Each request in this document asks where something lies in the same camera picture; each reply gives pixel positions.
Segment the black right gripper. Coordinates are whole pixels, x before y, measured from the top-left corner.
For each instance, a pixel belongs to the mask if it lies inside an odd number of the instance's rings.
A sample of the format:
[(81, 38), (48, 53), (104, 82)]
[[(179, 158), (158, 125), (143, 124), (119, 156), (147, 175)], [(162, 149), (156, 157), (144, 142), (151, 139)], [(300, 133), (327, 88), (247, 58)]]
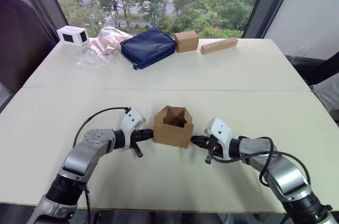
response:
[(200, 148), (211, 149), (212, 151), (218, 148), (218, 139), (215, 136), (192, 136), (191, 141)]

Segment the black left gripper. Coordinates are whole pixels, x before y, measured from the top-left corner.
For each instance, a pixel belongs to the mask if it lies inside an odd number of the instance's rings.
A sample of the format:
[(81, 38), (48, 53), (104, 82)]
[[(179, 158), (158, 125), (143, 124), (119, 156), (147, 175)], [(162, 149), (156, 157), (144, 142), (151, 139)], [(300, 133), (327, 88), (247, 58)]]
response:
[(144, 141), (151, 139), (154, 136), (154, 131), (152, 129), (144, 129), (144, 130), (134, 130), (131, 134), (131, 143), (133, 145), (133, 149), (138, 158), (143, 156), (142, 151), (136, 142)]

